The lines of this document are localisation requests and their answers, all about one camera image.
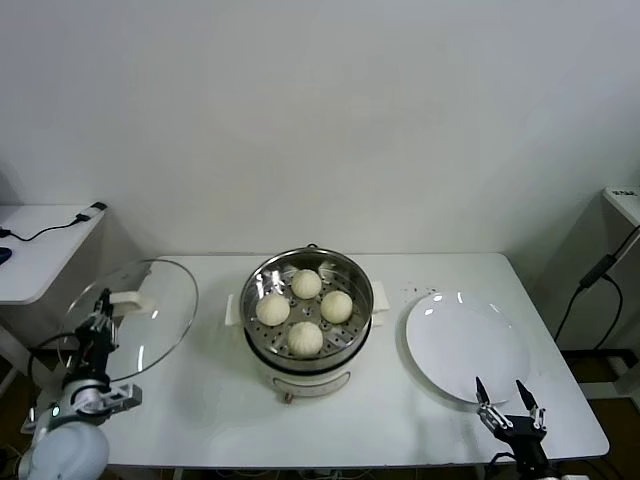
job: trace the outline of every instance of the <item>black cable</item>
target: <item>black cable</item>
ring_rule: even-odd
[[[604,480],[609,480],[609,477],[607,477],[604,472],[602,470],[600,470],[600,468],[598,468],[596,466],[595,463],[590,462],[589,460],[579,460],[580,462],[586,463],[587,465],[589,465],[593,470],[595,470],[598,475],[600,475],[602,478],[604,478]]]
[[[613,472],[616,474],[616,477],[618,477],[618,480],[624,480],[624,476],[622,476],[622,474],[620,473],[620,470],[616,468],[616,466],[613,464],[613,462],[611,462],[611,460],[609,460],[607,457],[601,457],[600,460],[606,463],[607,467],[613,470]]]
[[[622,249],[627,245],[627,243],[629,242],[629,240],[631,240],[631,237],[633,237],[633,235],[640,230],[640,225],[638,225],[637,227],[635,227],[633,230],[631,230],[631,233],[629,235],[627,235],[627,238],[624,239],[624,242],[622,242],[622,244],[620,244],[620,246],[618,247],[618,249],[613,252],[613,256],[618,258],[618,254],[622,251]]]
[[[8,236],[13,237],[13,238],[17,238],[18,240],[20,240],[21,242],[30,242],[31,240],[35,240],[36,238],[38,238],[40,235],[42,235],[45,232],[50,232],[51,230],[61,230],[63,228],[69,228],[69,227],[73,227],[74,225],[77,225],[78,223],[80,223],[82,220],[78,219],[78,218],[74,218],[72,222],[67,223],[66,225],[57,225],[55,227],[47,227],[47,228],[43,228],[42,230],[40,230],[39,232],[31,235],[29,238],[23,238],[20,235],[17,235],[11,231],[9,231]]]
[[[57,335],[54,335],[51,338],[47,338],[44,342],[41,342],[37,346],[32,348],[31,351],[29,352],[29,361],[27,362],[27,376],[29,377],[29,379],[33,381],[33,361],[35,360],[35,355],[33,352],[34,350],[38,350],[39,348],[42,348],[55,340],[60,340],[61,338],[69,338],[69,337],[75,337],[75,336],[76,334],[73,332],[59,333]]]
[[[554,342],[558,341],[558,337],[560,336],[560,332],[562,332],[562,329],[564,328],[564,324],[567,323],[567,318],[569,318],[569,313],[571,313],[571,308],[573,307],[573,302],[576,301],[576,298],[578,298],[578,295],[580,295],[580,293],[583,290],[584,290],[584,288],[578,287],[578,288],[576,288],[576,291],[573,292],[573,295],[571,295],[571,300],[569,300],[569,304],[567,305],[567,309],[564,312],[564,316],[562,317],[562,322],[560,322],[560,326],[558,327],[558,331],[556,332],[556,334],[553,337],[553,341]]]
[[[59,333],[51,338],[47,338],[45,341],[39,343],[36,347],[32,348],[29,351],[29,360],[27,361],[27,377],[29,377],[29,379],[31,380],[31,399],[29,400],[30,409],[33,408],[35,410],[38,403],[38,390],[36,389],[35,380],[33,379],[33,361],[35,359],[34,350],[38,350],[39,348],[42,348],[55,340],[75,336],[76,334],[73,332]]]
[[[607,333],[605,333],[604,337],[602,337],[602,339],[598,342],[598,344],[595,347],[593,347],[594,350],[597,350],[598,348],[600,348],[602,346],[602,344],[607,341],[607,339],[609,338],[609,335],[611,335],[611,332],[613,331],[613,329],[616,328],[616,325],[620,321],[620,314],[622,313],[622,306],[624,305],[624,297],[622,296],[622,290],[620,290],[620,286],[616,283],[616,281],[613,278],[611,278],[609,275],[607,275],[607,274],[604,274],[602,276],[602,278],[605,281],[609,282],[611,285],[613,285],[614,288],[616,289],[616,292],[618,292],[618,310],[616,311],[616,316],[613,319],[613,322],[611,323],[611,326],[607,330]]]
[[[493,476],[493,470],[496,467],[496,462],[504,457],[509,457],[514,462],[516,461],[516,457],[515,455],[513,455],[513,453],[509,453],[509,452],[496,453],[491,459],[491,461],[489,462],[489,464],[484,469],[485,471],[484,480],[489,480]]]

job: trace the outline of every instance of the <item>table leg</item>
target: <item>table leg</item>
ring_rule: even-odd
[[[160,476],[153,470],[144,467],[137,468],[110,465],[108,470],[115,473],[121,480],[160,480]]]
[[[0,355],[19,372],[27,374],[29,350],[2,326],[0,326]],[[50,391],[52,389],[52,373],[38,359],[33,362],[33,380],[43,390]]]

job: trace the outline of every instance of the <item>table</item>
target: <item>table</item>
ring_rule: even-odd
[[[404,348],[412,304],[430,287],[475,291],[516,322],[532,353],[526,382],[547,408],[550,458],[595,457],[608,440],[507,259],[499,254],[355,255],[391,304],[340,391],[284,405],[260,380],[241,331],[224,325],[259,256],[167,257],[200,287],[196,321],[163,362],[134,377],[143,404],[101,428],[110,464],[194,468],[377,467],[487,463],[505,450],[475,407],[445,399]],[[169,295],[171,285],[147,292]],[[153,342],[153,335],[146,342]],[[502,407],[524,414],[519,399]]]
[[[0,206],[0,226],[18,235],[30,236],[43,228],[69,223],[87,207]],[[11,258],[0,265],[0,305],[28,305],[40,299],[103,216],[104,212],[101,212],[87,222],[44,233],[31,242],[21,242],[12,237],[0,239],[0,246],[13,250]],[[0,355],[14,366],[0,384],[1,395],[17,371],[26,374],[29,352],[0,326]],[[34,362],[34,379],[40,387],[47,387],[49,374],[44,365],[37,360]]]

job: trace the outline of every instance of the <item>white wall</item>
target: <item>white wall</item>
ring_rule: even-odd
[[[0,3],[0,172],[149,253],[503,251],[640,180],[640,3]]]

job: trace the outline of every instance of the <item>glass lid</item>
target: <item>glass lid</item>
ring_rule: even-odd
[[[118,347],[107,363],[112,381],[149,370],[169,355],[189,331],[198,309],[198,285],[186,267],[172,260],[140,260],[89,285],[69,307],[61,333],[73,332],[90,318],[105,289],[117,327]],[[77,342],[70,337],[57,346],[67,368]]]

